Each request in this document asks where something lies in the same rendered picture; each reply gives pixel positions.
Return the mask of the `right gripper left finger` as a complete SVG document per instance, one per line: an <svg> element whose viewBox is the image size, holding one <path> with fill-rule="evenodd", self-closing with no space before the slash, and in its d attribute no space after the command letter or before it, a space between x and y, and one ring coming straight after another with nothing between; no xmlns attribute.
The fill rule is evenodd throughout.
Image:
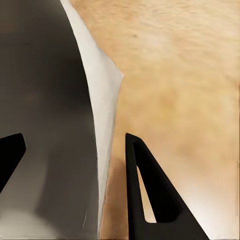
<svg viewBox="0 0 240 240"><path fill-rule="evenodd" d="M0 138L0 193L26 153L22 133Z"/></svg>

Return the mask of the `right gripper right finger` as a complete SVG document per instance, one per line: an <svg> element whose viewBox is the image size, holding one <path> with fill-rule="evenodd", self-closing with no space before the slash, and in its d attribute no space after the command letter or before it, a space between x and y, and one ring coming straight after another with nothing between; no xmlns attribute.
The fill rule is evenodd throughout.
<svg viewBox="0 0 240 240"><path fill-rule="evenodd" d="M125 134L129 240L210 240L145 142ZM156 223L145 220L139 168Z"/></svg>

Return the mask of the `paper coffee filter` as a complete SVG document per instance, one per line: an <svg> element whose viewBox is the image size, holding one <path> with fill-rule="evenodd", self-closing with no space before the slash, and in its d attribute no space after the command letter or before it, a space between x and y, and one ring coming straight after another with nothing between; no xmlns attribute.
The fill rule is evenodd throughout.
<svg viewBox="0 0 240 240"><path fill-rule="evenodd" d="M0 240L100 240L123 76L69 0L0 0Z"/></svg>

